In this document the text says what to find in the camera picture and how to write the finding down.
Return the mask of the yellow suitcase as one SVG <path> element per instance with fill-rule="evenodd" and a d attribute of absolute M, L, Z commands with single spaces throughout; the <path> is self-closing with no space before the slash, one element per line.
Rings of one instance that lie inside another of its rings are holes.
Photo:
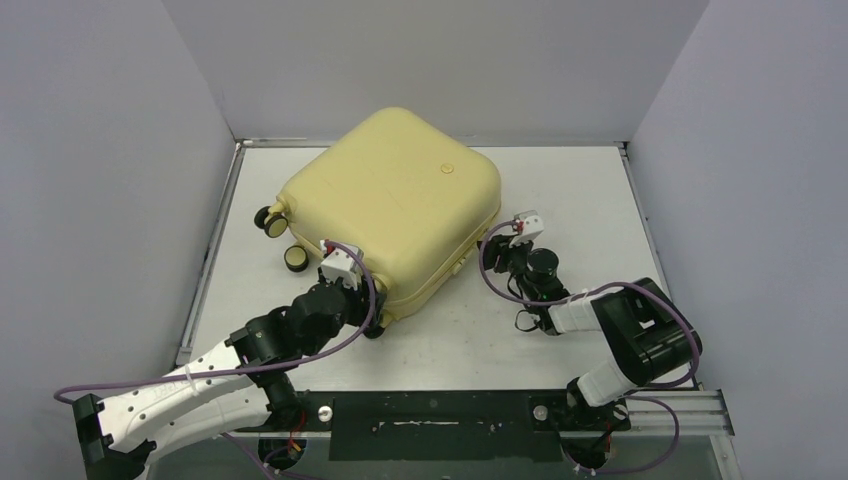
<path fill-rule="evenodd" d="M 261 207 L 254 225 L 363 250 L 387 298 L 370 338 L 418 310 L 474 255 L 501 207 L 501 176 L 481 153 L 411 111 L 377 111 L 311 160 Z"/>

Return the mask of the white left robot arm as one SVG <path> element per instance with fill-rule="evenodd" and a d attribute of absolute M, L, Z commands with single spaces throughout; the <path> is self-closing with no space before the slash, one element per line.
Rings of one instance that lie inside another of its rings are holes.
<path fill-rule="evenodd" d="M 320 282 L 160 383 L 73 401 L 87 478 L 136 479 L 161 457 L 217 434 L 297 425 L 304 408 L 289 371 L 318 357 L 346 325 L 375 329 L 386 297 L 366 284 Z"/>

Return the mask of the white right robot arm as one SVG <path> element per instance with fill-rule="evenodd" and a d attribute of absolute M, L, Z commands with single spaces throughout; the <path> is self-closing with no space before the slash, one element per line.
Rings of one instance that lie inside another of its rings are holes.
<path fill-rule="evenodd" d="M 529 314 L 531 330 L 602 334 L 609 355 L 566 387 L 566 414 L 574 425 L 593 426 L 625 394 L 699 362 L 698 333 L 653 279 L 572 293 L 558 278 L 559 258 L 549 249 L 511 235 L 495 235 L 480 248 L 483 272 L 508 274 L 504 295 Z"/>

